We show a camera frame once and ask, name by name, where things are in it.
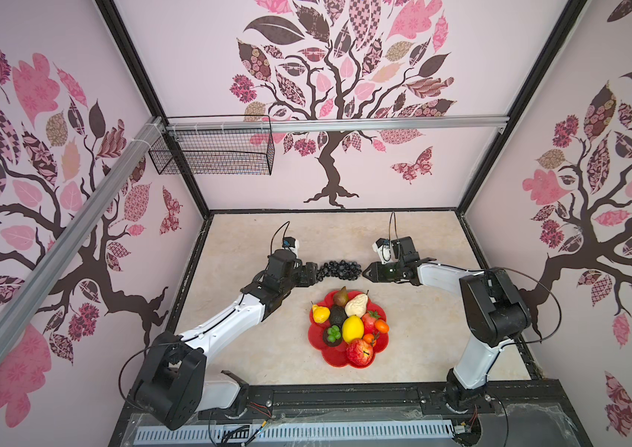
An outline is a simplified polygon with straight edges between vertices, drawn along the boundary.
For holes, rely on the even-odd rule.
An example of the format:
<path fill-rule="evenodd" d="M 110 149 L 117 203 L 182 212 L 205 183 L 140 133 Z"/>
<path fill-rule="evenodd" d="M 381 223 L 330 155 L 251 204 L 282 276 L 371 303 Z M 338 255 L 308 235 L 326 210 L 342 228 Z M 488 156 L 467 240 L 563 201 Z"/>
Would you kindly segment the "small yellow fruit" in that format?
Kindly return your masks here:
<path fill-rule="evenodd" d="M 324 324 L 329 320 L 331 316 L 331 310 L 329 307 L 323 307 L 322 305 L 312 305 L 311 317 L 315 324 Z"/>

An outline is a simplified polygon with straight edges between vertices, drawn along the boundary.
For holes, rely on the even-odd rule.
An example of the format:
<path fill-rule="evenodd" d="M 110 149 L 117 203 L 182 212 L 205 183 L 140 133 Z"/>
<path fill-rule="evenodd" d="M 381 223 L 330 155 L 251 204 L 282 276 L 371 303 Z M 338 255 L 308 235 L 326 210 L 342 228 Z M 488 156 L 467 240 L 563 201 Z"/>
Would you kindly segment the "black grape bunch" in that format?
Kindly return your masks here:
<path fill-rule="evenodd" d="M 357 262 L 329 261 L 323 263 L 317 270 L 317 281 L 327 278 L 355 281 L 362 275 L 362 267 Z"/>

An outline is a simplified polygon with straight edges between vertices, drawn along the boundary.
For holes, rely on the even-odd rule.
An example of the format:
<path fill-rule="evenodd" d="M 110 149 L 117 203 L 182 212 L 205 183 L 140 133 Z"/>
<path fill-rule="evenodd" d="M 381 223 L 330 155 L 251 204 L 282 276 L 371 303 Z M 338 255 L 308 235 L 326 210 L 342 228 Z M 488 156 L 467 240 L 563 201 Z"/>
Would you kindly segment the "cream pear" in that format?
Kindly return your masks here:
<path fill-rule="evenodd" d="M 369 297 L 367 294 L 358 294 L 350 299 L 345 305 L 346 315 L 350 317 L 362 318 L 367 312 Z"/>

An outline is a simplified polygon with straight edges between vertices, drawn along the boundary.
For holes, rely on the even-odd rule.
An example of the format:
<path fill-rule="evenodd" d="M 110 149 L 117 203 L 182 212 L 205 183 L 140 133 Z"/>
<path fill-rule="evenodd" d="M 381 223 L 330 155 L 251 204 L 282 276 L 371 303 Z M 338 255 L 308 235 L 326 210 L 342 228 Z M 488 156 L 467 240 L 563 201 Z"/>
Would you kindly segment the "red strawberry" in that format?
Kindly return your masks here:
<path fill-rule="evenodd" d="M 362 316 L 362 323 L 364 327 L 364 333 L 366 335 L 375 335 L 378 329 L 375 324 L 380 320 L 380 315 L 376 311 L 367 310 Z"/>

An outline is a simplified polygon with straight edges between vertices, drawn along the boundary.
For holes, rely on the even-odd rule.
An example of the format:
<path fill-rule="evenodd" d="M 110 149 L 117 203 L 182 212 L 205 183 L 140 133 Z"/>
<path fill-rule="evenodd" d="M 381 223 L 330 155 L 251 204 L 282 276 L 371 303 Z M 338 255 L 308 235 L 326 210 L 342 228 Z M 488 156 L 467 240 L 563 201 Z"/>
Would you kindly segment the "brown round fruit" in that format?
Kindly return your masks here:
<path fill-rule="evenodd" d="M 345 307 L 349 302 L 349 291 L 343 287 L 333 295 L 333 303 L 338 307 Z"/>

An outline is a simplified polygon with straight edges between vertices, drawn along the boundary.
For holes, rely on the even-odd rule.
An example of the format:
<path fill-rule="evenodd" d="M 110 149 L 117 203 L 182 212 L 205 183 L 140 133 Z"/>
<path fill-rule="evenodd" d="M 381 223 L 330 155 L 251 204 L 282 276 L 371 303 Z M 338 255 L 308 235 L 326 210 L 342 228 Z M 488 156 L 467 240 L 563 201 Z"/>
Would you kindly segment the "dark avocado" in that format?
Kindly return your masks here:
<path fill-rule="evenodd" d="M 330 308 L 330 317 L 329 323 L 331 326 L 341 328 L 347 319 L 347 313 L 344 307 L 340 307 L 339 305 L 334 305 Z"/>

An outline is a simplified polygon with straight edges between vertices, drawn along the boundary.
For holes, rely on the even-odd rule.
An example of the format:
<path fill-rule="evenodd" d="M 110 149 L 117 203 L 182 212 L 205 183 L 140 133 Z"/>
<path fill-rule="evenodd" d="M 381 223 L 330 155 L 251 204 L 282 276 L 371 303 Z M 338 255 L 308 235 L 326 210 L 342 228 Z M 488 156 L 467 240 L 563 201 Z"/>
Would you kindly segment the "yellow lemon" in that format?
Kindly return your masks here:
<path fill-rule="evenodd" d="M 357 315 L 348 317 L 341 327 L 343 341 L 347 344 L 350 344 L 355 340 L 362 339 L 364 333 L 364 324 L 362 319 Z"/>

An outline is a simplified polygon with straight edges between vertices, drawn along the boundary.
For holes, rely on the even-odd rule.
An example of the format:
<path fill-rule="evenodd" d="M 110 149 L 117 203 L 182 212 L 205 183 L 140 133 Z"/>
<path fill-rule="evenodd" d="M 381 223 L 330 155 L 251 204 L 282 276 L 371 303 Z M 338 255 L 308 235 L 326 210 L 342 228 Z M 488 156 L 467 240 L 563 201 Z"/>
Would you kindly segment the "red flower-shaped bowl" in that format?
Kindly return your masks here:
<path fill-rule="evenodd" d="M 323 300 L 315 305 L 322 305 L 323 307 L 329 308 L 333 307 L 333 295 L 336 292 L 337 291 L 328 292 L 328 294 L 324 296 Z M 385 310 L 380 305 L 374 303 L 371 299 L 369 299 L 367 310 L 378 312 L 380 315 L 380 319 L 384 320 L 388 324 L 388 318 Z M 308 313 L 308 318 L 310 322 L 310 326 L 308 328 L 308 342 L 313 348 L 321 352 L 321 357 L 323 357 L 323 360 L 334 368 L 343 368 L 346 366 L 355 368 L 347 362 L 346 350 L 349 344 L 343 341 L 336 348 L 329 348 L 328 346 L 326 346 L 325 342 L 323 342 L 323 331 L 331 326 L 329 321 L 325 322 L 324 324 L 315 324 L 311 317 L 311 309 Z M 372 346 L 374 347 L 375 355 L 373 361 L 379 353 L 385 351 L 388 348 L 388 344 L 390 343 L 390 336 L 388 335 L 388 333 L 377 332 L 374 336 L 375 344 L 373 344 Z"/>

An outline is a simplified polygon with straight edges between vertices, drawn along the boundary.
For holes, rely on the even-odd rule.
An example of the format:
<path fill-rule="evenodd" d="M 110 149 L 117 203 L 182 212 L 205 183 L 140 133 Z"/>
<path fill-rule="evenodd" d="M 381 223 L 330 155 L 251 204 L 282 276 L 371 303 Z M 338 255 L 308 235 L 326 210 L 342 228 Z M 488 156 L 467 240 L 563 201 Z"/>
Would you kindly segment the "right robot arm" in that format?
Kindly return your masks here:
<path fill-rule="evenodd" d="M 410 237 L 379 238 L 373 245 L 378 260 L 362 272 L 373 283 L 410 283 L 461 297 L 470 339 L 457 365 L 447 374 L 442 400 L 453 413 L 466 413 L 487 393 L 490 371 L 508 346 L 525 355 L 534 380 L 541 380 L 531 352 L 521 339 L 532 325 L 529 307 L 509 277 L 509 268 L 465 269 L 419 256 Z"/>

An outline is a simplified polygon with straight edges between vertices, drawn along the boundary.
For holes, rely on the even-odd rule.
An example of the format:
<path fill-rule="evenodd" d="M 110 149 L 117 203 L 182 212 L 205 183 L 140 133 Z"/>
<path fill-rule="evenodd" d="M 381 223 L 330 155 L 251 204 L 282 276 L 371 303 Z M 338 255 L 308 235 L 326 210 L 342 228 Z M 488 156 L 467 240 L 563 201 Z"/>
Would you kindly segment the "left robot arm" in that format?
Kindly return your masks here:
<path fill-rule="evenodd" d="M 144 361 L 130 390 L 120 395 L 170 430 L 181 428 L 195 413 L 242 415 L 249 384 L 232 372 L 212 374 L 210 363 L 273 314 L 293 289 L 316 285 L 318 270 L 317 264 L 303 262 L 293 249 L 274 251 L 267 257 L 266 268 L 216 316 L 177 335 L 162 333 L 137 352 Z"/>

